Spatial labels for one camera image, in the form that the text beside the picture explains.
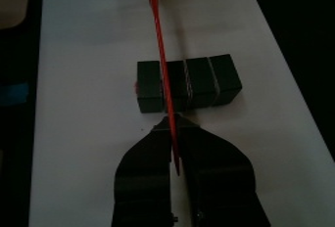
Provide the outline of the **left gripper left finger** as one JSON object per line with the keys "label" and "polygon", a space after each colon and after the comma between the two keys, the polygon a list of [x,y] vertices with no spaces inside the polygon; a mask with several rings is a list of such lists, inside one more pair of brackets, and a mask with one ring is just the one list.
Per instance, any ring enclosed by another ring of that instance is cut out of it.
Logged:
{"label": "left gripper left finger", "polygon": [[114,177],[112,227],[173,227],[168,118],[125,153]]}

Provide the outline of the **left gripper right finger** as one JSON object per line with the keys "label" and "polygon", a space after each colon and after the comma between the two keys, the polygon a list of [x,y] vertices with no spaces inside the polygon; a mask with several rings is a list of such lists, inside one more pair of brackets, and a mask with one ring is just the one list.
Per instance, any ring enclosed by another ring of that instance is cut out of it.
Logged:
{"label": "left gripper right finger", "polygon": [[193,227],[271,227],[246,154],[181,116],[177,129]]}

